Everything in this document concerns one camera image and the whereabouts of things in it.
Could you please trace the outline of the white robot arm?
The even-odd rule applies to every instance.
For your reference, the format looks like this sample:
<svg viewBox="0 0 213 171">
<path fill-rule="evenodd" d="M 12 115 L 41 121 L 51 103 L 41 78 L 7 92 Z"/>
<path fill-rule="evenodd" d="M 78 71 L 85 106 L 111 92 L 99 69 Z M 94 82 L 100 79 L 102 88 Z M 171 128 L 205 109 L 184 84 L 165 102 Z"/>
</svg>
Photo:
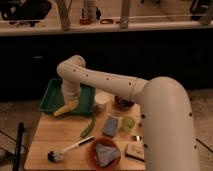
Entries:
<svg viewBox="0 0 213 171">
<path fill-rule="evenodd" d="M 146 171 L 200 171 L 191 103 L 179 82 L 90 70 L 79 55 L 59 63 L 57 74 L 66 100 L 85 84 L 140 106 Z"/>
</svg>

